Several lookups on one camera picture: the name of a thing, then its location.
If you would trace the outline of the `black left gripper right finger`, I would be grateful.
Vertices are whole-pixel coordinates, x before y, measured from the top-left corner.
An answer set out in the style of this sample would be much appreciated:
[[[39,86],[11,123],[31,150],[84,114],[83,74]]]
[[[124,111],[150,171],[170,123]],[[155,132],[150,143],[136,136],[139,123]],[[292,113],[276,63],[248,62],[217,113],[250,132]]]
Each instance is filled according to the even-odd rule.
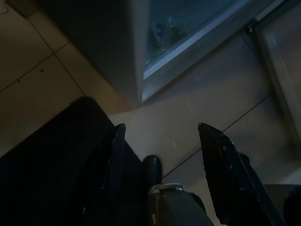
[[[227,226],[280,226],[282,219],[249,162],[220,130],[198,125],[214,210]]]

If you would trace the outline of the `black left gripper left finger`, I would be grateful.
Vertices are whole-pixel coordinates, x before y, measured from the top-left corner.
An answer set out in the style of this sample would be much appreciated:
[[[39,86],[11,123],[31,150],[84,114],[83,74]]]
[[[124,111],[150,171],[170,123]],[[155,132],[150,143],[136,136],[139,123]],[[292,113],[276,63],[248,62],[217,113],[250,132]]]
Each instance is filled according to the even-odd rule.
[[[87,164],[82,192],[82,226],[111,226],[120,205],[125,124],[110,130]]]

